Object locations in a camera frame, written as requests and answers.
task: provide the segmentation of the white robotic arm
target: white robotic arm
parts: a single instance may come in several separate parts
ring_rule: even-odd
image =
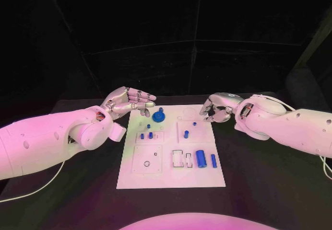
[[[225,122],[235,114],[235,129],[253,138],[267,140],[270,137],[283,145],[332,158],[332,114],[315,110],[287,111],[280,100],[264,95],[253,95],[248,99],[231,93],[215,93],[209,96],[201,115],[211,108],[215,114],[205,118],[206,122]]]
[[[121,87],[101,106],[49,114],[12,123],[0,129],[0,180],[35,173],[94,150],[107,138],[120,141],[126,128],[113,122],[133,109],[149,116],[156,97]]]

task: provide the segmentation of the robotic arm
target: robotic arm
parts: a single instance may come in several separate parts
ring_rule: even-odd
[[[120,141],[126,128],[114,120],[131,110],[150,116],[156,97],[121,87],[101,106],[49,114],[12,123],[0,129],[0,180],[35,173],[97,149],[107,138]]]
[[[315,110],[294,110],[280,100],[264,95],[253,95],[248,99],[231,93],[215,93],[209,96],[201,115],[211,108],[215,114],[205,118],[206,122],[225,122],[235,114],[235,129],[253,138],[273,138],[280,144],[332,158],[332,114]]]

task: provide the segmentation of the dark table surface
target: dark table surface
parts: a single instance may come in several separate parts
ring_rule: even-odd
[[[206,96],[157,98],[157,105],[201,104]],[[62,100],[53,113],[103,99]],[[127,126],[127,114],[117,122]],[[322,230],[332,226],[332,182],[318,156],[234,129],[234,119],[212,123],[227,187],[117,190],[124,138],[107,140],[66,162],[49,186],[32,196],[0,203],[0,229],[117,230],[141,219],[180,212],[235,216],[281,230]],[[35,191],[59,165],[12,178],[0,199]]]

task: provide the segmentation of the white board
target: white board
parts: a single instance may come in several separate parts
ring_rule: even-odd
[[[150,115],[160,107],[166,115],[160,123],[152,116],[141,116],[140,111],[131,111],[117,189],[225,187],[212,126],[199,116],[202,105],[156,106],[149,109]],[[198,167],[198,150],[205,153],[205,168]]]

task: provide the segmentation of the blue cylinder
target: blue cylinder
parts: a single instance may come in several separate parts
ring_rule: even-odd
[[[159,108],[159,111],[152,115],[152,119],[154,122],[162,122],[165,120],[163,108]]]
[[[204,150],[196,151],[196,158],[198,158],[199,168],[205,168],[206,167],[206,160],[205,160]]]
[[[185,138],[188,138],[189,137],[189,131],[186,130],[185,131]]]
[[[217,168],[217,156],[211,154],[211,159],[212,159],[212,167]]]

